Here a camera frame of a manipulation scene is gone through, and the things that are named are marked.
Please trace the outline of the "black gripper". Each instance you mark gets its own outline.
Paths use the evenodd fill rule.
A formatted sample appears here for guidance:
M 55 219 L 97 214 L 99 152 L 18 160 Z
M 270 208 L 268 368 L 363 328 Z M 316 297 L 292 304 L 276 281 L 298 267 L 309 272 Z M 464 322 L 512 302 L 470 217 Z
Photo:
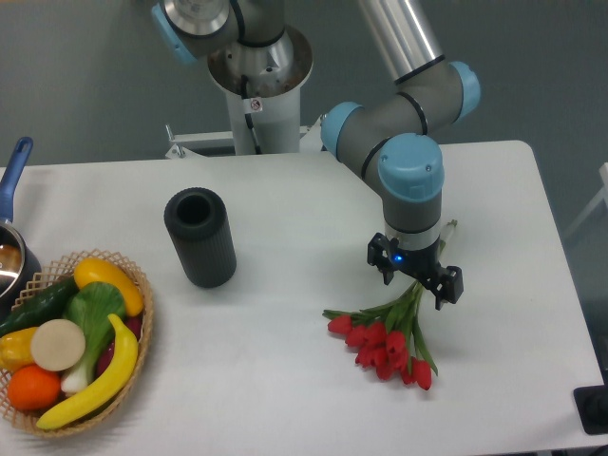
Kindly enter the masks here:
M 420 250 L 403 249 L 396 237 L 389 239 L 376 233 L 368 243 L 367 262 L 383 276 L 389 285 L 395 272 L 410 276 L 420 283 L 431 283 L 435 297 L 435 310 L 441 311 L 446 303 L 456 304 L 463 293 L 463 273 L 458 266 L 443 267 L 439 261 L 440 239 Z

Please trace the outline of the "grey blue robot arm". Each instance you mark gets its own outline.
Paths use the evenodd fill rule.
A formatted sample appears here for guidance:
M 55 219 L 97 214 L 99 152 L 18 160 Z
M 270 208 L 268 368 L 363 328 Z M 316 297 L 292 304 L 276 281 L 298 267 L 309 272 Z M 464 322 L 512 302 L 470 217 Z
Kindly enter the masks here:
M 362 1 L 396 88 L 367 108 L 342 103 L 320 122 L 320 140 L 381 199 L 385 230 L 368 246 L 368 262 L 385 280 L 401 272 L 438 304 L 463 293 L 462 272 L 439 261 L 445 179 L 433 130 L 454 124 L 481 98 L 476 74 L 449 62 L 416 1 Z M 289 26 L 280 1 L 160 1 L 151 10 L 179 60 L 205 60 L 224 92 L 239 155 L 300 148 L 300 89 L 313 68 L 305 36 Z

